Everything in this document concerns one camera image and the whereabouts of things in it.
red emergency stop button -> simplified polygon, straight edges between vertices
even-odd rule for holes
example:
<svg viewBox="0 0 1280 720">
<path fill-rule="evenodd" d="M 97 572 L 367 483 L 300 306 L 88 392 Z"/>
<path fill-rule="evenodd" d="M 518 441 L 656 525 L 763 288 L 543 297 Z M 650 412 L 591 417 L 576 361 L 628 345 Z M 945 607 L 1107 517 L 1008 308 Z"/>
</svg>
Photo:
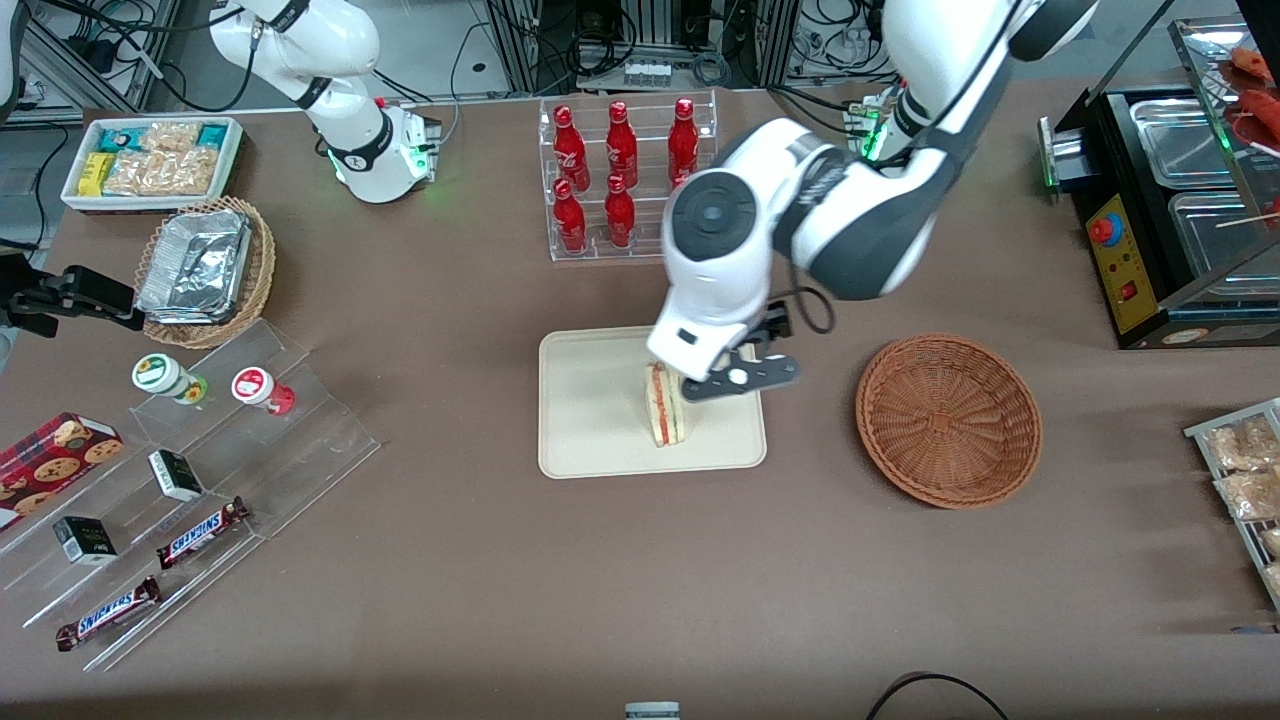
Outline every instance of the red emergency stop button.
<svg viewBox="0 0 1280 720">
<path fill-rule="evenodd" d="M 1115 247 L 1124 237 L 1124 220 L 1115 213 L 1089 224 L 1089 240 L 1102 247 Z"/>
</svg>

green cap jar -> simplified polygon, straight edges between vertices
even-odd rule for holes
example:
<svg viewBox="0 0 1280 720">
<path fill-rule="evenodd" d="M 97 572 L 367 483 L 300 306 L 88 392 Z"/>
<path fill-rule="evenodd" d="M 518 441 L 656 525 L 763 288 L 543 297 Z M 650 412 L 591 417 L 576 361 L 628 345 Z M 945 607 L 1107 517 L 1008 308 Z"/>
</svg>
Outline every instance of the green cap jar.
<svg viewBox="0 0 1280 720">
<path fill-rule="evenodd" d="M 205 378 L 163 352 L 152 352 L 138 360 L 133 366 L 133 384 L 151 395 L 172 397 L 179 405 L 195 405 L 209 392 Z"/>
</svg>

sandwich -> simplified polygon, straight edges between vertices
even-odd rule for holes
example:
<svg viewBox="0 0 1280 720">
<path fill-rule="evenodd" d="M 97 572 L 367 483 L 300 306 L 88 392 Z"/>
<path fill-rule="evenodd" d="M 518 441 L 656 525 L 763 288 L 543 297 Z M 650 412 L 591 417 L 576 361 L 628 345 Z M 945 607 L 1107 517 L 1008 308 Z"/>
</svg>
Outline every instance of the sandwich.
<svg viewBox="0 0 1280 720">
<path fill-rule="evenodd" d="M 685 398 L 680 395 L 680 374 L 666 363 L 645 365 L 645 396 L 649 398 L 649 427 L 658 447 L 685 442 Z"/>
</svg>

snickers bar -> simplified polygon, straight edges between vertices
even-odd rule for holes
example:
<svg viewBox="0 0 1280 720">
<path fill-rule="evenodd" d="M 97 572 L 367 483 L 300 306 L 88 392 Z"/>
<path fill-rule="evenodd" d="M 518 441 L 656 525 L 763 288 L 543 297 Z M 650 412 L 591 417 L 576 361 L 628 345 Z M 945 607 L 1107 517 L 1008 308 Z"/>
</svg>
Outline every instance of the snickers bar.
<svg viewBox="0 0 1280 720">
<path fill-rule="evenodd" d="M 159 605 L 161 600 L 160 584 L 156 583 L 155 578 L 148 575 L 147 579 L 142 580 L 141 585 L 81 618 L 79 623 L 68 623 L 59 628 L 58 651 L 67 652 L 87 641 L 93 633 L 111 623 L 119 621 L 134 610 L 147 605 Z"/>
<path fill-rule="evenodd" d="M 237 495 L 236 500 L 221 506 L 218 512 L 214 512 L 168 546 L 156 550 L 156 555 L 160 557 L 160 569 L 168 570 L 173 568 L 204 547 L 209 541 L 223 534 L 236 523 L 248 518 L 248 507 L 244 507 L 244 501 Z"/>
</svg>

yellow snack package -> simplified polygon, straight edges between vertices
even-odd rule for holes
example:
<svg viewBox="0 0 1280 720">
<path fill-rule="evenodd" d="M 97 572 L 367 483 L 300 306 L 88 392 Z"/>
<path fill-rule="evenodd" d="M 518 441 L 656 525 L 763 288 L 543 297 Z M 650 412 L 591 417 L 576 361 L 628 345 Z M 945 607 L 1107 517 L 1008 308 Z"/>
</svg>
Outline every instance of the yellow snack package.
<svg viewBox="0 0 1280 720">
<path fill-rule="evenodd" d="M 106 181 L 106 176 L 111 173 L 113 163 L 115 163 L 115 155 L 111 152 L 90 152 L 84 158 L 84 169 L 81 172 L 81 179 L 76 183 L 76 193 L 82 197 L 100 197 L 102 195 L 102 183 Z"/>
</svg>

